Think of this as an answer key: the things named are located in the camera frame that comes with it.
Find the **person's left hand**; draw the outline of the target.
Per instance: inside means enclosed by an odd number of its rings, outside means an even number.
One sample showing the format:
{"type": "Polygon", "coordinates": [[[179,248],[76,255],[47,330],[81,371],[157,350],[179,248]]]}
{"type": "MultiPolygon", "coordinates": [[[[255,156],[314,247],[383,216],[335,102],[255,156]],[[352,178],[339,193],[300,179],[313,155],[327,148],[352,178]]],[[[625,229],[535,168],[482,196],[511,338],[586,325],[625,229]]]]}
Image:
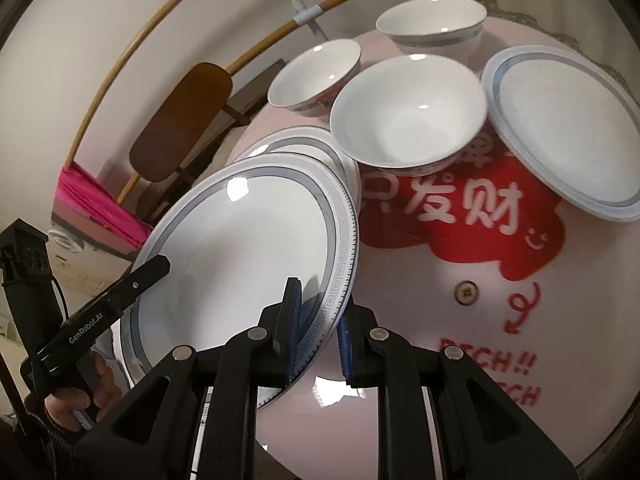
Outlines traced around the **person's left hand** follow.
{"type": "Polygon", "coordinates": [[[99,380],[92,396],[76,388],[62,388],[44,400],[44,407],[50,419],[63,429],[73,432],[82,429],[75,416],[76,411],[85,411],[94,405],[98,408],[96,421],[100,422],[122,400],[122,389],[116,385],[113,370],[98,352],[94,352],[93,355],[99,380]]]}

